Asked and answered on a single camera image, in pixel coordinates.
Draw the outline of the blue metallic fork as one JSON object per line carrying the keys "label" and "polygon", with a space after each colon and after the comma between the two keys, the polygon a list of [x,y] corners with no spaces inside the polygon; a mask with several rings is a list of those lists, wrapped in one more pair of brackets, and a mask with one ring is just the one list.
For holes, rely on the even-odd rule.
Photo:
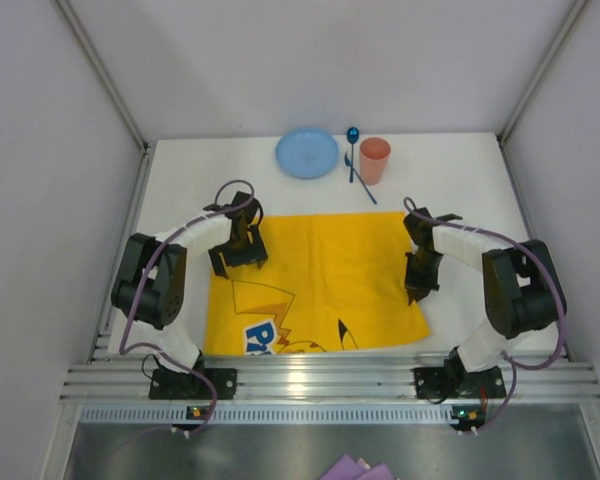
{"label": "blue metallic fork", "polygon": [[353,161],[349,159],[348,154],[344,155],[344,163],[349,168],[349,182],[352,183],[354,181],[354,179],[357,179],[359,181],[359,183],[361,184],[361,186],[363,187],[365,193],[367,194],[367,196],[370,199],[370,201],[372,202],[372,204],[377,205],[378,204],[377,199],[371,193],[369,187],[362,180],[360,174],[354,167]]}

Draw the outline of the blue plastic plate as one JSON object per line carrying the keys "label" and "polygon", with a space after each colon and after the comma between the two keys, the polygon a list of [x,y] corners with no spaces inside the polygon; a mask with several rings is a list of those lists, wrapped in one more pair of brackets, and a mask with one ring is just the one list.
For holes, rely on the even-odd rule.
{"label": "blue plastic plate", "polygon": [[298,128],[283,135],[275,147],[275,159],[288,176],[317,179],[330,173],[339,159],[339,146],[321,128]]}

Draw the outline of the pink plastic cup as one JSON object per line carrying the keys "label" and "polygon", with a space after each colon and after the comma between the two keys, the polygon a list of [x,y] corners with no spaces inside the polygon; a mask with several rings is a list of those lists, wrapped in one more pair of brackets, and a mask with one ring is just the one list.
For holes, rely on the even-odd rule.
{"label": "pink plastic cup", "polygon": [[359,174],[367,186],[377,185],[391,155],[391,146],[383,138],[369,137],[359,147]]}

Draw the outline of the blue metallic spoon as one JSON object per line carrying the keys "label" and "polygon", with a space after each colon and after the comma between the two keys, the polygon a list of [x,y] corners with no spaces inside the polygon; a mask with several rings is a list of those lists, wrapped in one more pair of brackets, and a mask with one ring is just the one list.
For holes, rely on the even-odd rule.
{"label": "blue metallic spoon", "polygon": [[346,139],[350,145],[350,154],[347,156],[349,161],[349,182],[354,182],[354,154],[355,145],[360,137],[360,131],[357,127],[349,127],[346,132]]}

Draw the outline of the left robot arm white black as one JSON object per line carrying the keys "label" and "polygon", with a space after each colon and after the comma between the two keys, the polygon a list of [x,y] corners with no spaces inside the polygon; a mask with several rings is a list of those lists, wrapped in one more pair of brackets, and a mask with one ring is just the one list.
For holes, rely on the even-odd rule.
{"label": "left robot arm white black", "polygon": [[129,237],[111,291],[121,317],[109,351],[154,355],[177,373],[203,372],[203,354],[180,317],[187,263],[208,255],[212,273],[225,279],[230,268],[263,266],[268,259],[259,232],[263,216],[254,195],[238,191],[230,203],[214,202],[181,226]]}

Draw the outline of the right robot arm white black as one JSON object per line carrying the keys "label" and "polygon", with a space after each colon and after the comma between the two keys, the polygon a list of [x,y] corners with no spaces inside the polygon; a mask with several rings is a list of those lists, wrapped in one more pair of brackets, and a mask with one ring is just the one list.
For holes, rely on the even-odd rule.
{"label": "right robot arm white black", "polygon": [[419,302],[439,289],[438,271],[445,256],[482,274],[486,319],[454,348],[449,359],[466,373],[486,371],[503,358],[519,336],[558,325],[554,352],[539,365],[548,367],[565,342],[567,305],[551,255],[539,240],[516,242],[500,233],[460,225],[454,214],[432,217],[425,208],[408,213],[404,226],[415,245],[407,255],[404,287],[408,301]]}

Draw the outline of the yellow pikachu placemat cloth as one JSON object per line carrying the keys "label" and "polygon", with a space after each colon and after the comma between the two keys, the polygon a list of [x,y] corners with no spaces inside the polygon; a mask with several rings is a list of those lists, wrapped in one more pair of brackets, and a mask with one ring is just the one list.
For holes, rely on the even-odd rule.
{"label": "yellow pikachu placemat cloth", "polygon": [[335,353],[429,336],[404,288],[411,239],[402,213],[269,217],[260,232],[263,266],[211,278],[206,354]]}

